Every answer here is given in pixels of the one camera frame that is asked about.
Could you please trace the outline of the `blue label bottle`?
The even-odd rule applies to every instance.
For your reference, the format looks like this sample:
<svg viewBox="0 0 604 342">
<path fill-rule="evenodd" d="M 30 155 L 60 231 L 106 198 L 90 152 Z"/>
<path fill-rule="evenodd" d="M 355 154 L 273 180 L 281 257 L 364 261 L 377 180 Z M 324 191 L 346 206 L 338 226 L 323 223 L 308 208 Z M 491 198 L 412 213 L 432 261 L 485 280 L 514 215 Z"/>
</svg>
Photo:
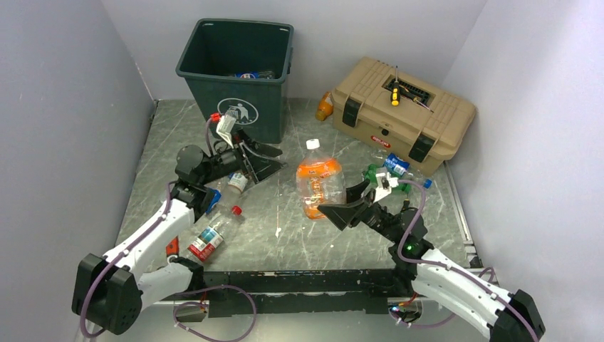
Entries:
<svg viewBox="0 0 604 342">
<path fill-rule="evenodd" d="M 412 180 L 413 182 L 422 185 L 425 189 L 429 189 L 432 186 L 432 180 L 430 178 L 424 177 L 419 172 L 412 172 L 410 163 L 396 156 L 393 152 L 385 158 L 382 166 L 394 177 Z"/>
</svg>

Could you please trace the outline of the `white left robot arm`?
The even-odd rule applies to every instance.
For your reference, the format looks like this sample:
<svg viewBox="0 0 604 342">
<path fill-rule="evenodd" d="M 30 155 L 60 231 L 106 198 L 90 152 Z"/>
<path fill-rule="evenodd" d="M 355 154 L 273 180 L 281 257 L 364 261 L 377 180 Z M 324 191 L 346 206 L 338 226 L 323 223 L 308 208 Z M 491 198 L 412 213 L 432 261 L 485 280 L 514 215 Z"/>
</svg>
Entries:
<svg viewBox="0 0 604 342">
<path fill-rule="evenodd" d="M 80 317 L 80 332 L 96 338 L 105 331 L 126 332 L 151 304 L 172 295 L 199 297 L 205 280 L 202 265 L 177 257 L 148 273 L 154 258 L 181 232 L 194 226 L 211 207 L 208 184 L 240 172 L 260 183 L 282 170 L 277 147 L 251 139 L 242 129 L 231 134 L 232 146 L 208 155 L 197 145 L 180 149 L 177 179 L 166 186 L 162 206 L 121 244 L 101 256 L 88 254 L 79 263 L 72 312 Z"/>
</svg>

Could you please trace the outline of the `green plastic bottle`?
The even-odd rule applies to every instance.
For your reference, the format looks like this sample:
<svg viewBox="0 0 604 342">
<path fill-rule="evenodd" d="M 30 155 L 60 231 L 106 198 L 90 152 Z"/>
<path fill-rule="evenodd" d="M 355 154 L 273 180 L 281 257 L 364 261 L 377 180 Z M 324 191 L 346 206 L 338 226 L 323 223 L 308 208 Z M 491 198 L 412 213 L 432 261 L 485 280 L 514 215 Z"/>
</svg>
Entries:
<svg viewBox="0 0 604 342">
<path fill-rule="evenodd" d="M 386 167 L 378 167 L 375 164 L 368 165 L 367 169 L 363 172 L 364 180 L 368 180 L 371 185 L 380 185 L 385 179 L 385 176 L 395 177 Z M 392 186 L 393 192 L 401 192 L 408 195 L 411 191 L 411 186 L 406 183 L 397 183 Z"/>
</svg>

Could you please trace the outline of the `tall orange drink bottle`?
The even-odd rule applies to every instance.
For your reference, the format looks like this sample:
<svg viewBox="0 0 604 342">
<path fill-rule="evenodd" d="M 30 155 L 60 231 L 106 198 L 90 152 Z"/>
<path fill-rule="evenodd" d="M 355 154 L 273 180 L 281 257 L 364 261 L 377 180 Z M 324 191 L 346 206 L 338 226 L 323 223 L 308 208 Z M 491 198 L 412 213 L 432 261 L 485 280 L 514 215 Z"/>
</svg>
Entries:
<svg viewBox="0 0 604 342">
<path fill-rule="evenodd" d="M 306 141 L 306 154 L 296 169 L 296 184 L 304 214 L 309 219 L 325 215 L 321 204 L 343 204 L 346 200 L 342 165 L 321 149 L 317 138 Z"/>
</svg>

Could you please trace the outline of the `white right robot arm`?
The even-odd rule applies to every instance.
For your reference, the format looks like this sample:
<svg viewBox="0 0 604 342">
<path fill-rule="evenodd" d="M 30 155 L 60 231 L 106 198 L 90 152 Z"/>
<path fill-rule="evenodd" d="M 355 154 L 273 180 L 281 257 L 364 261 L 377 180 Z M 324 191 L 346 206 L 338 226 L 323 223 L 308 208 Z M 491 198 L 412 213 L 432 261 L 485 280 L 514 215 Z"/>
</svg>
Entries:
<svg viewBox="0 0 604 342">
<path fill-rule="evenodd" d="M 521 289 L 511 293 L 483 280 L 425 239 L 425 193 L 418 207 L 406 204 L 392 214 L 379 203 L 379 189 L 367 186 L 363 182 L 351 187 L 352 199 L 320 204 L 318 210 L 340 230 L 363 223 L 392 242 L 392 285 L 398 294 L 415 292 L 436 301 L 489 341 L 541 340 L 546 327 L 530 294 Z"/>
</svg>

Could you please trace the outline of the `clear bottle red cap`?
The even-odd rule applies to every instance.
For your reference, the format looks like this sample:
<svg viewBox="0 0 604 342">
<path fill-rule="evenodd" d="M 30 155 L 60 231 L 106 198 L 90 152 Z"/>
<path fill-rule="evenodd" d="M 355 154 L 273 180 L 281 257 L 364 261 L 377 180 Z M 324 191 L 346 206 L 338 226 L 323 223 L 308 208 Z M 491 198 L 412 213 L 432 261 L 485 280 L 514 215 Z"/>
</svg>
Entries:
<svg viewBox="0 0 604 342">
<path fill-rule="evenodd" d="M 239 231 L 244 221 L 242 212 L 237 205 L 225 207 L 217 204 L 209 213 L 209 222 L 187 249 L 201 263 L 207 262 L 225 240 L 231 239 Z"/>
</svg>

